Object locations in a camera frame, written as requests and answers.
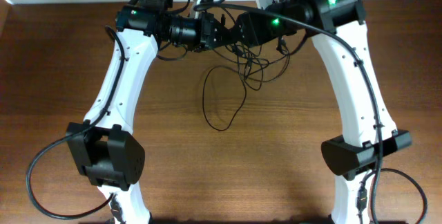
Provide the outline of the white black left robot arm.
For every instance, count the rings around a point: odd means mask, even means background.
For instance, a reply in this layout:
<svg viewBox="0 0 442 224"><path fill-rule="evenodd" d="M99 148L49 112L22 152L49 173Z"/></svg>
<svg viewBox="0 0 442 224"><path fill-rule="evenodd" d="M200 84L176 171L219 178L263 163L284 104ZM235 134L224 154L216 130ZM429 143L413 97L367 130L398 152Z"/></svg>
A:
<svg viewBox="0 0 442 224"><path fill-rule="evenodd" d="M137 101L149 67L167 41L206 51L236 40L212 14L183 17L173 0L130 0L107 28L115 47L95 103L80 124L67 128L68 147L80 175L107 198L115 223L151 223L140 189L145 151L133 137Z"/></svg>

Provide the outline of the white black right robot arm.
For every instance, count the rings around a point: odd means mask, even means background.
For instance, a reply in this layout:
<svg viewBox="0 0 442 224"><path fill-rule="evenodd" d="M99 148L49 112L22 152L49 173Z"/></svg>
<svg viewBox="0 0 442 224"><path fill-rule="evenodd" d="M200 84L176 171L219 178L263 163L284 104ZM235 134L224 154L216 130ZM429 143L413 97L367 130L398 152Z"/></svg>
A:
<svg viewBox="0 0 442 224"><path fill-rule="evenodd" d="M321 145L335 176L333 223L377 223L376 191L386 156L412 143L383 101L372 65L362 0L256 0L240 17L246 44L305 30L329 75L343 132Z"/></svg>

